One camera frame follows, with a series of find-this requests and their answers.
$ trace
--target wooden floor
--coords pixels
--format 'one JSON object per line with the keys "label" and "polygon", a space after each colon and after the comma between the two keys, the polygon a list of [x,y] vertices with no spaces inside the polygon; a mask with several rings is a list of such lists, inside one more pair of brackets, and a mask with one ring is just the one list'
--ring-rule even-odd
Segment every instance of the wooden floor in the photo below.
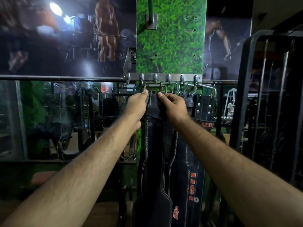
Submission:
{"label": "wooden floor", "polygon": [[[0,225],[20,204],[20,201],[0,202]],[[131,227],[132,202],[127,202],[127,219],[125,227]],[[96,203],[83,227],[116,227],[118,219],[118,202]]]}

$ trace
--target bodybuilder poster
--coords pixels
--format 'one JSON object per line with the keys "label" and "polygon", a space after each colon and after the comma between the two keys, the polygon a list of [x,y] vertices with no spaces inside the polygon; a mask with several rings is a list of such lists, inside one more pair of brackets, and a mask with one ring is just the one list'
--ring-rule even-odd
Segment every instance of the bodybuilder poster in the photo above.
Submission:
{"label": "bodybuilder poster", "polygon": [[237,80],[242,46],[251,33],[252,0],[207,2],[203,79]]}
{"label": "bodybuilder poster", "polygon": [[136,47],[136,0],[0,0],[0,12],[0,75],[122,77]]}

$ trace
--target hand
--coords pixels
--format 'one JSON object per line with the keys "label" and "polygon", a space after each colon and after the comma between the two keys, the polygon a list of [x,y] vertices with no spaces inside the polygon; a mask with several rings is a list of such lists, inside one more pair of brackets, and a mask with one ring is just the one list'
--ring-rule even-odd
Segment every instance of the hand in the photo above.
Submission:
{"label": "hand", "polygon": [[225,60],[225,61],[228,61],[228,60],[230,60],[230,59],[231,59],[231,54],[229,53],[229,54],[227,54],[227,55],[225,56],[224,60]]}
{"label": "hand", "polygon": [[171,93],[163,95],[161,92],[158,93],[158,96],[165,105],[167,117],[174,127],[178,127],[184,120],[190,120],[185,101],[182,97]]}
{"label": "hand", "polygon": [[146,99],[148,90],[144,89],[142,93],[137,93],[128,98],[124,116],[128,120],[134,121],[134,128],[138,130],[141,127],[140,119],[146,111]]}

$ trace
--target person's right hand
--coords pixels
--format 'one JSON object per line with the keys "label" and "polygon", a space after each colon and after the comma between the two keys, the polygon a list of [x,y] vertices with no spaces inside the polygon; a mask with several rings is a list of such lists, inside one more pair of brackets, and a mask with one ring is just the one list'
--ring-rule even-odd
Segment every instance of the person's right hand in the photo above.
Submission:
{"label": "person's right hand", "polygon": [[180,123],[187,119],[190,120],[185,101],[182,97],[171,93],[163,95],[161,92],[158,93],[158,96],[165,105],[167,117],[174,127],[179,126]]}

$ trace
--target bright light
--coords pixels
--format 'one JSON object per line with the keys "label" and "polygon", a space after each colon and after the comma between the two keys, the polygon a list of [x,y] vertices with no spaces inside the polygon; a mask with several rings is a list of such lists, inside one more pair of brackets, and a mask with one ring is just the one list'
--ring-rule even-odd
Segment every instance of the bright light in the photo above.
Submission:
{"label": "bright light", "polygon": [[65,16],[63,17],[63,19],[65,20],[65,22],[66,22],[67,24],[70,24],[70,23],[71,23],[71,18],[70,18],[69,16],[65,15]]}
{"label": "bright light", "polygon": [[58,16],[62,16],[63,15],[63,12],[62,12],[61,8],[56,3],[51,2],[49,4],[49,7],[51,8],[51,11],[54,12],[54,14],[56,14]]}

